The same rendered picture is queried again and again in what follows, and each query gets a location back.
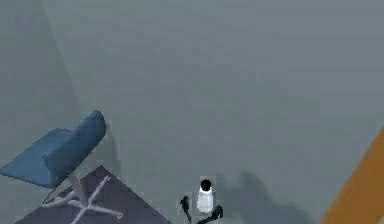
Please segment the white shaker with black cap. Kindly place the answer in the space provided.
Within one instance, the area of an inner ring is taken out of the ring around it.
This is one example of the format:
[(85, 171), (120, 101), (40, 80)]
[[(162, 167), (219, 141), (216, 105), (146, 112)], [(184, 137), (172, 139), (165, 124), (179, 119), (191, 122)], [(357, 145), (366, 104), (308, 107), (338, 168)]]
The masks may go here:
[(209, 213), (213, 210), (212, 183), (208, 179), (200, 182), (196, 206), (201, 213)]

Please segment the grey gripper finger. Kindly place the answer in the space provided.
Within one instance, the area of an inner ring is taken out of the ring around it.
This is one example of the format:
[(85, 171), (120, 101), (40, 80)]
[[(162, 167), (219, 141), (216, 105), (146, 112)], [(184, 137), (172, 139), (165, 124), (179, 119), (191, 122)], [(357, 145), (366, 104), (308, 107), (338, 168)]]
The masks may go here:
[(186, 216), (187, 224), (191, 224), (192, 222), (189, 209), (190, 209), (189, 197), (184, 196), (179, 202), (179, 208), (178, 208), (177, 214), (180, 214), (180, 211), (183, 211), (184, 215)]
[(219, 220), (223, 218), (223, 208), (221, 205), (217, 205), (211, 212), (211, 215), (207, 218), (204, 218), (197, 222), (197, 224), (208, 224), (209, 222), (213, 222), (214, 224), (218, 224)]

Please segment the orange wooden door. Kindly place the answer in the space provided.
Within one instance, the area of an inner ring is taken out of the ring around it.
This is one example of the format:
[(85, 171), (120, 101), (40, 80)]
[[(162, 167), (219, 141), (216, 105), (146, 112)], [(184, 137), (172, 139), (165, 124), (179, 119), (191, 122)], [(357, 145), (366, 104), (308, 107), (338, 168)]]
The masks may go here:
[(320, 224), (384, 224), (384, 126)]

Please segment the blue swivel chair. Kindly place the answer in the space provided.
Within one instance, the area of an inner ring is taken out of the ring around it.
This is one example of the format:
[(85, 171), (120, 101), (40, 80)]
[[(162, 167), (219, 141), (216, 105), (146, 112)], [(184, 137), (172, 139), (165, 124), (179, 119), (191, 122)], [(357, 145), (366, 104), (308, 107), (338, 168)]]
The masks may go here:
[(120, 211), (94, 204), (104, 185), (111, 179), (106, 175), (90, 197), (75, 170), (105, 138), (107, 123), (99, 110), (93, 110), (71, 130), (56, 128), (0, 168), (0, 174), (36, 186), (50, 189), (41, 201), (42, 208), (69, 205), (79, 209), (70, 224), (78, 224), (87, 211), (123, 217)]

